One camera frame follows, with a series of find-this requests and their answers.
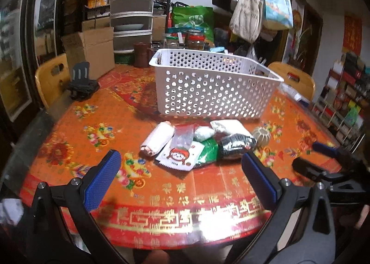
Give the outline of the white cotton ball bag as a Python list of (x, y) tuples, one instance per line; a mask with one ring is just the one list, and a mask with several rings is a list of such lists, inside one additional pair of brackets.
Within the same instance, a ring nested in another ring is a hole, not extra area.
[(215, 130), (209, 126), (199, 126), (194, 131), (194, 140), (198, 142), (203, 142), (207, 139), (210, 139), (214, 136)]

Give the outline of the black knit item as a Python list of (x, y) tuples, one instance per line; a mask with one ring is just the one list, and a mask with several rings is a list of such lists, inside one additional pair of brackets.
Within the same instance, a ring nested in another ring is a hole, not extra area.
[(256, 139), (252, 135), (232, 134), (224, 136), (218, 143), (218, 159), (239, 159), (256, 147)]

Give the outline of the grey white striped ball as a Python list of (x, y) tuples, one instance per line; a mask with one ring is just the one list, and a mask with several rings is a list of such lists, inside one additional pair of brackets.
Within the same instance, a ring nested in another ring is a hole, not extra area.
[(265, 147), (271, 140), (271, 133), (264, 127), (256, 127), (251, 133), (256, 140), (256, 147)]

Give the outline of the orange red floral tablecloth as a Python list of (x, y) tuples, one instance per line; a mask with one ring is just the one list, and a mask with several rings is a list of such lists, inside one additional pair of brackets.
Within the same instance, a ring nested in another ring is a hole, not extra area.
[[(162, 121), (173, 125), (208, 125), (215, 118), (166, 116), (157, 107), (153, 68), (117, 65), (99, 80), (89, 100), (67, 107), (41, 142), (21, 186), (30, 204), (40, 182), (51, 186), (84, 176), (115, 149), (120, 169), (93, 212), (110, 241), (132, 248), (181, 248), (197, 242), (230, 241), (256, 232), (269, 217), (260, 205), (239, 160), (220, 161), (189, 172), (168, 169), (140, 154), (140, 146)], [(262, 116), (240, 119), (247, 130), (271, 133), (256, 156), (278, 177), (296, 185), (305, 179), (292, 162), (303, 157), (336, 172), (333, 159), (312, 150), (316, 141), (337, 141), (289, 96), (275, 90)]]

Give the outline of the black phone stand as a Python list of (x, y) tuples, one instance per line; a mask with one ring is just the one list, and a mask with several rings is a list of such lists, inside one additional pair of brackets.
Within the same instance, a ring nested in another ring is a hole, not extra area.
[(71, 81), (67, 87), (72, 100), (87, 100), (100, 88), (97, 80), (90, 79), (89, 72), (89, 62), (80, 62), (74, 65)]

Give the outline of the red wall banner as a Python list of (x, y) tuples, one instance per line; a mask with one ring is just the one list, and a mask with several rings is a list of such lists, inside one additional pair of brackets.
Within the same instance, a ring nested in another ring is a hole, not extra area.
[(362, 48), (362, 20), (352, 15), (344, 16), (343, 49), (353, 52), (357, 56)]

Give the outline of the pink towel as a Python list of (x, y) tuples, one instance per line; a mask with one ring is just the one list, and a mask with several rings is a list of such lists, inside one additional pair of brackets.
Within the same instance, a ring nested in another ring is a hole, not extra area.
[(155, 156), (170, 141), (173, 135), (174, 126), (169, 121), (159, 123), (141, 144), (141, 153), (149, 157)]

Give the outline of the green snack packet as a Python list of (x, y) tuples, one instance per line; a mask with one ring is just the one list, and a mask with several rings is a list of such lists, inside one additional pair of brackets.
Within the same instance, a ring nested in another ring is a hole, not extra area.
[(219, 145), (216, 140), (209, 138), (201, 142), (201, 144), (203, 145), (203, 150), (199, 155), (195, 168), (207, 166), (208, 164), (217, 162), (218, 159)]

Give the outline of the shelf with boxes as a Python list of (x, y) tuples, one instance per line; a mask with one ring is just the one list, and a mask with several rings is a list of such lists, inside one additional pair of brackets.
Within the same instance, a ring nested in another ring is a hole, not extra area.
[(346, 149), (355, 152), (369, 135), (369, 67), (345, 52), (329, 70), (312, 112)]

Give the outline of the right wooden chair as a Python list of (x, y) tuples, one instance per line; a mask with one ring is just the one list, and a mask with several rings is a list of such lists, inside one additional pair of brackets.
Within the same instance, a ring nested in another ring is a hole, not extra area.
[(313, 100), (315, 82), (309, 74), (282, 62), (272, 62), (268, 65), (268, 68), (281, 76), (285, 84), (294, 88), (308, 101)]

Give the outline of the white cloth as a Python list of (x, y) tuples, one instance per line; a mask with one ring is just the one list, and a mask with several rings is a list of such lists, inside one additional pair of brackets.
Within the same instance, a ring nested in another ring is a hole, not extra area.
[(243, 126), (239, 120), (223, 119), (210, 121), (210, 126), (217, 133), (226, 134), (227, 136), (233, 134), (242, 134), (244, 136), (252, 137), (252, 134)]

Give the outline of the clear zip plastic bag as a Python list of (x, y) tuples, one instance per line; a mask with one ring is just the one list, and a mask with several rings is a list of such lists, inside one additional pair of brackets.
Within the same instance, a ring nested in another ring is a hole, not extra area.
[(171, 147), (188, 150), (191, 147), (193, 138), (194, 127), (192, 124), (177, 125), (174, 128), (174, 136), (171, 141)]

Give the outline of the brown ceramic jar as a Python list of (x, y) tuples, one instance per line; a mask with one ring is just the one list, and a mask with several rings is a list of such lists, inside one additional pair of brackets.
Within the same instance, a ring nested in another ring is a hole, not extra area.
[(149, 67), (149, 62), (152, 56), (152, 48), (150, 43), (136, 43), (134, 44), (134, 66), (137, 68)]

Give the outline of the cartoon girl snack packet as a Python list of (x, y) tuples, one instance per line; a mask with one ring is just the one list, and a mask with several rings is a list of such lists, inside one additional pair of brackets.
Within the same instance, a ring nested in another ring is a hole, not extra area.
[(204, 145), (193, 141), (189, 149), (184, 147), (172, 147), (170, 140), (156, 157), (156, 161), (166, 168), (178, 171), (190, 171), (198, 162)]

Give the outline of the cardboard box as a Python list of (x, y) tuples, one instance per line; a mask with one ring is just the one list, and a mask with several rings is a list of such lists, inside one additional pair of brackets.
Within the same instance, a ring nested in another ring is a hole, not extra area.
[(81, 62), (88, 62), (89, 79), (97, 80), (115, 67), (114, 29), (112, 27), (96, 28), (76, 32), (62, 37), (70, 77), (73, 68)]

